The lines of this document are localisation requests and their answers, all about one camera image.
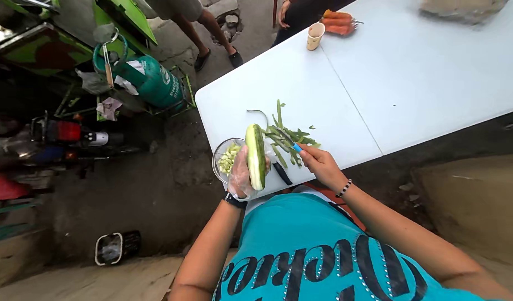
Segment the hand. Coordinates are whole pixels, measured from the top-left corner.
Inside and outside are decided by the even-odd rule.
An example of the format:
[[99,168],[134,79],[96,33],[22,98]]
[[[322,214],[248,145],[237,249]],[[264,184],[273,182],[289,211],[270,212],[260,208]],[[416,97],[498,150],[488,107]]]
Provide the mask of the hand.
[[251,186],[249,168],[247,168],[247,145],[242,146],[234,158],[227,190],[237,199],[244,199],[256,193]]
[[340,192],[347,184],[347,178],[336,164],[333,156],[325,150],[320,150],[305,144],[298,144],[303,149],[299,155],[308,169],[316,175],[334,193]]
[[288,25],[288,24],[286,24],[284,22],[284,16],[286,15],[287,10],[288,10],[289,7],[290,7],[290,0],[284,1],[283,5],[280,7],[280,10],[279,10],[279,25],[282,28],[290,27],[290,25]]

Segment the sandal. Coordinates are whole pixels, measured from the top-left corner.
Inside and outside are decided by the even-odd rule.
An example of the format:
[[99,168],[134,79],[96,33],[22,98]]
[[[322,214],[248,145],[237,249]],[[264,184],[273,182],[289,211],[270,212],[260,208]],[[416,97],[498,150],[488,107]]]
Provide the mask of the sandal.
[[197,56],[195,64],[193,65],[195,71],[200,71],[205,66],[206,60],[208,59],[211,53],[212,50],[208,48],[208,53],[205,56]]
[[236,69],[244,64],[243,58],[241,58],[241,54],[238,52],[238,49],[233,46],[233,48],[236,50],[234,54],[229,55],[230,64]]

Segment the knife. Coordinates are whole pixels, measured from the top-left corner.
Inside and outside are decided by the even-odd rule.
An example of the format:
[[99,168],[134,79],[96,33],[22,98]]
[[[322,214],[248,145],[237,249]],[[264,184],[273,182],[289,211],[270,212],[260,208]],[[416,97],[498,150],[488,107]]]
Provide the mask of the knife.
[[280,178],[288,185],[292,185],[292,181],[290,181],[287,172],[284,171],[284,168],[280,165],[279,162],[277,162],[277,156],[271,156],[269,160],[272,161],[273,167],[275,167],[275,170],[279,174]]

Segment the gas cylinder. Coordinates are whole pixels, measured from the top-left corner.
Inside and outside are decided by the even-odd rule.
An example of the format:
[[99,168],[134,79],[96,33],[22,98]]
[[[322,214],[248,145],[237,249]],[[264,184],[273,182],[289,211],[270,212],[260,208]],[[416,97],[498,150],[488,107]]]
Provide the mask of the gas cylinder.
[[[113,63],[110,62],[113,77],[120,76],[129,81],[135,86],[140,99],[157,108],[177,108],[178,106],[182,108],[184,90],[180,79],[166,70],[150,55],[138,51],[136,55],[129,57],[128,42],[122,35],[117,38],[123,41],[124,49],[121,58]],[[102,44],[97,44],[93,51],[93,65],[95,71],[106,74],[105,59],[99,56],[101,47]]]

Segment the cucumber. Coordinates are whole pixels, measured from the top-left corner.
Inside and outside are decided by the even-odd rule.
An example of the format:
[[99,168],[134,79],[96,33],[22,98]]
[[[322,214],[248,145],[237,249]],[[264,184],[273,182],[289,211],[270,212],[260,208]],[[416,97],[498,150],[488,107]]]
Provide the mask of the cucumber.
[[245,131],[247,145],[247,167],[251,177],[251,186],[260,191],[266,186],[266,156],[264,155],[264,139],[262,129],[257,124],[251,124]]

